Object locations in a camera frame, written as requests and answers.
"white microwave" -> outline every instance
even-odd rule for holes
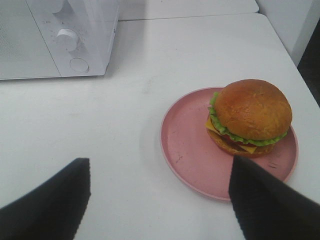
[[[117,0],[0,0],[0,80],[104,75]]]

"white surface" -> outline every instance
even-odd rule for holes
[[[255,0],[119,0],[119,20],[257,13]]]
[[[243,240],[230,203],[171,172],[160,125],[182,95],[248,78],[289,100],[299,158],[288,184],[319,203],[320,109],[267,18],[239,14],[120,22],[106,76],[0,82],[0,207],[89,157],[76,240]]]
[[[298,66],[320,18],[319,0],[256,0]]]

